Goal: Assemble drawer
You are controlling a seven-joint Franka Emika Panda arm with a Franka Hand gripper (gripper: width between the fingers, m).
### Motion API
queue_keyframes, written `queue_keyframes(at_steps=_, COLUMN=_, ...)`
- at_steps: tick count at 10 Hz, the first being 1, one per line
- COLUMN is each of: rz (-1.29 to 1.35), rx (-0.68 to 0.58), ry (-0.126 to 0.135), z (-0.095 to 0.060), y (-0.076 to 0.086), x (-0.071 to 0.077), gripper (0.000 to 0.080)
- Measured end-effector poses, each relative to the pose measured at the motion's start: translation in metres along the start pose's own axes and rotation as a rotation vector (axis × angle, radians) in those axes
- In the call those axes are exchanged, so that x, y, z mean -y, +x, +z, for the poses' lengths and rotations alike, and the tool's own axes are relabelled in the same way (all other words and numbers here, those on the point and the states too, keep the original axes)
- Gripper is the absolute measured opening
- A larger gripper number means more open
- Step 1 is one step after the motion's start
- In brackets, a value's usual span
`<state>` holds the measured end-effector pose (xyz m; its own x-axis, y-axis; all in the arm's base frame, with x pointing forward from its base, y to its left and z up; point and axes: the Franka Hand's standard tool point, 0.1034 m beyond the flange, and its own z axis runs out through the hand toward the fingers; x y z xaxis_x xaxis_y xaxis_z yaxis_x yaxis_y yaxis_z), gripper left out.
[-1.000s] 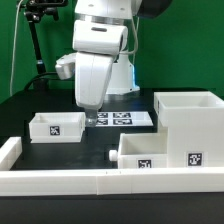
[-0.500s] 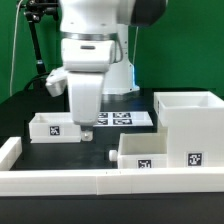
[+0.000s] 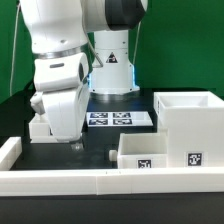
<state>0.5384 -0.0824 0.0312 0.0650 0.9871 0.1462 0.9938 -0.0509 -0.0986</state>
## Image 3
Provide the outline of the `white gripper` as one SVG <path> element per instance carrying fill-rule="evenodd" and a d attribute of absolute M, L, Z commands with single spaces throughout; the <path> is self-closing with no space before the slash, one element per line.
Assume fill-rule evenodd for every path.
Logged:
<path fill-rule="evenodd" d="M 81 137 L 89 101 L 88 85 L 44 93 L 42 101 L 52 135 L 58 142 L 70 142 L 72 150 L 84 149 Z"/>

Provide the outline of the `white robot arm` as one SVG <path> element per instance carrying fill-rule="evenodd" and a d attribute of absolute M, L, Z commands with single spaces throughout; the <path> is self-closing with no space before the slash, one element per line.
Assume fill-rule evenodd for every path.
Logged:
<path fill-rule="evenodd" d="M 20 0 L 35 55 L 33 143 L 76 142 L 89 101 L 88 34 L 134 28 L 148 0 Z"/>

